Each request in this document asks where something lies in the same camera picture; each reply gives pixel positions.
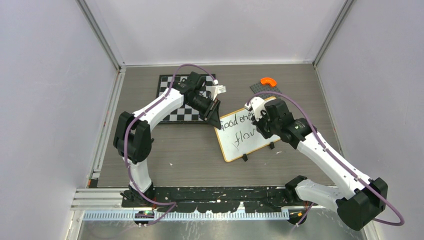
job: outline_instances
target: small whiteboard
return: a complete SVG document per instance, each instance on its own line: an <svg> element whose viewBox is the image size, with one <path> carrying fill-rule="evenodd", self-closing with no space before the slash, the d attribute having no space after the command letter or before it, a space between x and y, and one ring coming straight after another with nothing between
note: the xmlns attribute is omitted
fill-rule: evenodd
<svg viewBox="0 0 424 240"><path fill-rule="evenodd" d="M280 140L277 135L265 139L252 124L252 117L252 112L242 108L220 118L221 130L215 128L215 132L226 162L234 161L244 154L250 154Z"/></svg>

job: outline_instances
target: chessboard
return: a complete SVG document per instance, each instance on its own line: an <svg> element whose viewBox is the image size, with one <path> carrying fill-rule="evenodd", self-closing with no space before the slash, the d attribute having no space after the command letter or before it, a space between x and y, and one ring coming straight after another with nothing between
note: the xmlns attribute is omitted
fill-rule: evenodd
<svg viewBox="0 0 424 240"><path fill-rule="evenodd" d="M175 81L183 81L187 79L188 74L179 74L175 76ZM200 89L200 93L206 97L211 98L210 88L213 86L212 77L207 74L202 74L202 78L206 78L204 85ZM160 75L159 83L157 85L156 97L159 97L171 84L172 75ZM182 107L175 109L168 116L166 116L160 124L186 124L186 123L205 123L199 118L199 111L193 109L191 106L184 104Z"/></svg>

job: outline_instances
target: orange curved piece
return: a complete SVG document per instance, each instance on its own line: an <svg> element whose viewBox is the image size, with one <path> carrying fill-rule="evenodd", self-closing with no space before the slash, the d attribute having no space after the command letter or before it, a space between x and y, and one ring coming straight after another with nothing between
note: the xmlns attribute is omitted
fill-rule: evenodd
<svg viewBox="0 0 424 240"><path fill-rule="evenodd" d="M270 78L270 77L264 77L264 78L262 78L260 80L260 83L262 85L268 84L269 86L271 86L271 88L277 86L277 82L274 79Z"/></svg>

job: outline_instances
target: gray table surface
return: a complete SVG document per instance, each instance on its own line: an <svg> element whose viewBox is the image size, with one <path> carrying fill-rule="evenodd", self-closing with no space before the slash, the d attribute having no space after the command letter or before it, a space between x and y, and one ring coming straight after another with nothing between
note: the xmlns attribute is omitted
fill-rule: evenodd
<svg viewBox="0 0 424 240"><path fill-rule="evenodd" d="M277 87L298 102L309 114L313 124L335 149L336 136L324 97L311 64L217 65L206 66L226 86L221 100L220 116L243 108L253 95L250 85L270 77ZM112 131L107 144L99 187L125 187L128 175L122 158L113 147L117 119L123 111L134 112L156 98L159 75L172 74L176 67L129 67L126 70L117 104ZM179 74L191 71L183 68ZM295 118L302 115L288 103ZM275 149L264 147L241 158L225 162L214 128L208 124L159 124L152 131L155 141L148 156L148 169L158 187L183 186L282 186L303 175L324 185L333 182L306 156L281 141Z"/></svg>

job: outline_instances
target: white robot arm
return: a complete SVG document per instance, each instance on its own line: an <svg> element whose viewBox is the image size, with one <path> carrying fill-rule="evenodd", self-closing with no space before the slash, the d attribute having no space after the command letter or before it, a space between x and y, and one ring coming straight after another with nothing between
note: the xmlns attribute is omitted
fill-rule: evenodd
<svg viewBox="0 0 424 240"><path fill-rule="evenodd" d="M327 146L323 149L306 119L294 119L283 100L277 98L265 101L254 97L244 107L253 112L252 123L264 138L278 135L283 142L310 158L336 185L336 188L324 186L298 176L285 185L291 191L292 200L310 201L333 210L346 225L357 231L385 209L386 205L358 179L361 178L384 198L387 197L387 184L381 178L372 180L352 166L317 131L317 136ZM326 151L335 154L358 177L353 177Z"/></svg>
<svg viewBox="0 0 424 240"><path fill-rule="evenodd" d="M196 72L191 72L184 81L176 81L172 88L168 88L165 92L152 101L149 105L140 110L133 112L123 112L118 119L113 146L118 149L119 155L124 156L124 136L129 123L145 112L146 109L155 105L153 109L143 115L133 126L128 136L128 163L134 182L130 182L129 186L135 193L134 184L138 186L140 191L148 198L153 196L153 184L149 176L147 166L147 156L152 149L151 131L156 125L162 121L172 111L180 108L183 104L187 104L195 110L199 111L200 119L206 121L212 126L221 129L219 106L220 101L216 96L220 93L225 93L225 86L218 85L218 81L213 81L211 87L211 98L200 94L202 86L205 82L204 78Z"/></svg>

